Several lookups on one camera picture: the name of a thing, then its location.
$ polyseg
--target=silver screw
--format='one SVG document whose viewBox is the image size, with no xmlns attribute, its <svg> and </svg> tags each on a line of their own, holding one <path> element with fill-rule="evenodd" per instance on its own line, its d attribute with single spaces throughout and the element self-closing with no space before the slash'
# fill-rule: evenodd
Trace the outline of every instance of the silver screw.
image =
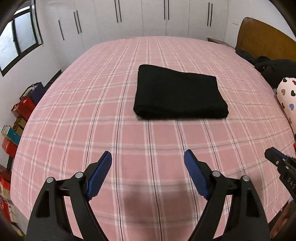
<svg viewBox="0 0 296 241">
<path fill-rule="evenodd" d="M 245 181 L 245 182 L 248 182 L 250 181 L 250 178 L 246 175 L 242 176 L 242 179 Z"/>
<path fill-rule="evenodd" d="M 213 172 L 212 172 L 212 175 L 213 175 L 214 177 L 219 177 L 219 176 L 221 176 L 221 173 L 218 172 L 218 171 L 213 171 Z"/>
<path fill-rule="evenodd" d="M 47 182 L 47 183 L 52 183 L 53 180 L 54 180 L 53 177 L 49 177 L 49 178 L 46 179 L 46 182 Z"/>
<path fill-rule="evenodd" d="M 76 178 L 82 178 L 83 177 L 83 172 L 78 172 L 75 174 Z"/>
</svg>

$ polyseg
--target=wardrobe door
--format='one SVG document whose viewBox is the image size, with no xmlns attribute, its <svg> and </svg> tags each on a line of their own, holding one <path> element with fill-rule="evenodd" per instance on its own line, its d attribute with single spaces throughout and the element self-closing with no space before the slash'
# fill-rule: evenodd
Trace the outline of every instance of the wardrobe door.
<svg viewBox="0 0 296 241">
<path fill-rule="evenodd" d="M 207 40 L 212 4 L 207 0 L 190 0 L 188 37 Z"/>
<path fill-rule="evenodd" d="M 144 36 L 166 35 L 166 0 L 142 0 Z"/>
<path fill-rule="evenodd" d="M 100 42 L 93 0 L 74 0 L 78 30 L 84 51 Z"/>
<path fill-rule="evenodd" d="M 101 42 L 120 39 L 118 2 L 94 0 L 94 3 Z"/>
<path fill-rule="evenodd" d="M 189 0 L 167 0 L 167 36 L 188 37 Z"/>
<path fill-rule="evenodd" d="M 212 0 L 213 10 L 210 14 L 209 38 L 224 41 L 227 24 L 227 0 Z"/>
<path fill-rule="evenodd" d="M 61 69 L 65 69 L 84 52 L 77 18 L 74 16 L 74 2 L 72 0 L 46 1 L 45 11 L 52 38 L 57 39 L 53 45 L 58 53 Z"/>
<path fill-rule="evenodd" d="M 121 38 L 143 36 L 142 4 L 139 0 L 117 0 Z"/>
</svg>

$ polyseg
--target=headboard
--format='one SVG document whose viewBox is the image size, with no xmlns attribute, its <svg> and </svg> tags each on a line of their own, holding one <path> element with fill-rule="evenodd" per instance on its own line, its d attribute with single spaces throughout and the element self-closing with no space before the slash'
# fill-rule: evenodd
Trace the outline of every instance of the headboard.
<svg viewBox="0 0 296 241">
<path fill-rule="evenodd" d="M 274 59 L 296 61 L 296 42 L 278 29 L 259 20 L 243 19 L 237 37 L 236 50 L 245 50 L 255 58 L 267 56 Z"/>
</svg>

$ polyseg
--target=wall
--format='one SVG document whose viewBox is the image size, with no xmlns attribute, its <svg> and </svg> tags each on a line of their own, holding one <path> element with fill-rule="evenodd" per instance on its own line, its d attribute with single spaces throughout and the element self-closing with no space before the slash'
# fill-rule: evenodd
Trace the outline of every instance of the wall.
<svg viewBox="0 0 296 241">
<path fill-rule="evenodd" d="M 36 7 L 37 16 L 42 15 L 42 9 L 39 10 L 38 2 Z M 13 125 L 15 117 L 10 110 L 14 104 L 19 102 L 19 97 L 28 86 L 40 81 L 46 85 L 60 69 L 53 55 L 49 36 L 45 31 L 45 23 L 41 18 L 38 20 L 44 44 L 21 59 L 4 77 L 0 74 L 0 128 L 4 125 Z M 3 139 L 3 136 L 0 135 L 0 143 Z M 0 147 L 0 164 L 6 166 L 7 160 L 8 155 Z"/>
<path fill-rule="evenodd" d="M 265 22 L 296 40 L 283 16 L 269 0 L 229 0 L 225 42 L 236 46 L 239 27 L 245 17 Z"/>
</svg>

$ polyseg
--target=bedsheet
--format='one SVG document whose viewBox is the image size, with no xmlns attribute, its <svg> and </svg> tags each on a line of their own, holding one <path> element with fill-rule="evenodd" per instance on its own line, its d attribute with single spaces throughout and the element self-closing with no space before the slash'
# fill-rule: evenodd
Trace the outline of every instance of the bedsheet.
<svg viewBox="0 0 296 241">
<path fill-rule="evenodd" d="M 133 104 L 141 64 L 216 76 L 228 117 L 138 119 Z M 226 177 L 250 176 L 270 221 L 289 194 L 264 151 L 274 146 L 295 156 L 293 143 L 271 87 L 232 48 L 179 37 L 105 42 L 69 66 L 33 111 L 15 157 L 11 197 L 29 218 L 47 177 L 70 178 L 108 150 L 112 166 L 90 204 L 109 240 L 187 240 L 206 201 L 185 168 L 185 150 Z M 230 203 L 228 197 L 216 235 Z M 69 198 L 66 204 L 79 236 Z"/>
</svg>

